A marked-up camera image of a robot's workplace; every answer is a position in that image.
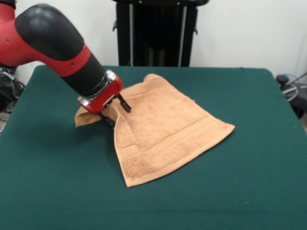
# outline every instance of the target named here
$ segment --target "electrical cord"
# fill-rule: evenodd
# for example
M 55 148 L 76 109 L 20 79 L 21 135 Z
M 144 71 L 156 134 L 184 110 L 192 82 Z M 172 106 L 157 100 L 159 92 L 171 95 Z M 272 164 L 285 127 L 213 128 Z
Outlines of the electrical cord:
M 287 89 L 287 90 L 283 91 L 284 95 L 287 95 L 288 93 L 295 91 L 294 95 L 292 95 L 290 98 L 287 98 L 287 100 L 289 102 L 292 101 L 294 98 L 296 98 L 297 95 L 298 95 L 298 87 L 296 85 L 293 85 L 293 84 L 291 86 L 292 86 L 291 89 Z
M 302 79 L 303 77 L 305 77 L 305 76 L 307 76 L 307 72 L 304 73 L 304 74 L 303 74 L 302 76 L 300 76 L 299 78 L 297 78 L 297 79 L 293 80 L 292 82 L 288 83 L 287 85 L 291 85 L 291 84 L 293 84 L 293 83 L 295 83 L 295 82 L 301 80 L 301 79 Z

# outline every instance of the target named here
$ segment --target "terry cloth texture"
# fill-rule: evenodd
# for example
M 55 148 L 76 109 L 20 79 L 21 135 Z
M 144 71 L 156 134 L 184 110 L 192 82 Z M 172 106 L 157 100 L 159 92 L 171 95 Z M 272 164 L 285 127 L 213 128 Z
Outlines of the terry cloth texture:
M 103 114 L 116 122 L 114 145 L 127 187 L 177 170 L 235 129 L 155 74 L 121 94 L 132 107 L 131 113 L 126 113 L 116 99 Z M 75 117 L 77 127 L 98 120 L 99 116 L 84 108 Z

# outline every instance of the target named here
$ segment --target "black stand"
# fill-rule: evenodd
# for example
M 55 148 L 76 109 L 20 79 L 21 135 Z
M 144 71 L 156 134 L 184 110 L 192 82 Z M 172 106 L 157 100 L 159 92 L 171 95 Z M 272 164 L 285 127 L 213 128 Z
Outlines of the black stand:
M 209 0 L 115 1 L 120 66 L 189 66 L 197 6 Z

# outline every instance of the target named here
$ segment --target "black equipment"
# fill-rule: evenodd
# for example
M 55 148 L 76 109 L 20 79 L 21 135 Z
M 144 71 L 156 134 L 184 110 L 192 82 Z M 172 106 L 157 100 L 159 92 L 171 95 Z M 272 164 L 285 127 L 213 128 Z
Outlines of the black equipment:
M 209 0 L 114 1 L 120 66 L 189 66 L 197 7 Z
M 299 79 L 306 75 L 307 74 L 302 75 L 292 82 L 289 82 L 290 79 L 286 75 L 278 75 L 276 77 L 283 94 L 299 119 L 302 118 L 304 114 L 307 114 L 307 84 L 298 82 Z

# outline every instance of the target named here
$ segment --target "black cable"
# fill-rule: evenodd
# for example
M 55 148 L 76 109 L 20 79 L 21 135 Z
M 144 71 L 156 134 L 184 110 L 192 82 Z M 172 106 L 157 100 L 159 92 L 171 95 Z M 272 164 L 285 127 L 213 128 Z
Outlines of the black cable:
M 301 79 L 302 79 L 303 77 L 305 77 L 305 76 L 307 76 L 307 72 L 304 73 L 304 74 L 303 74 L 302 76 L 300 76 L 299 78 L 297 78 L 297 79 L 293 80 L 292 82 L 288 83 L 287 85 L 291 85 L 291 84 L 293 84 L 294 82 L 297 82 L 297 81 L 301 80 Z

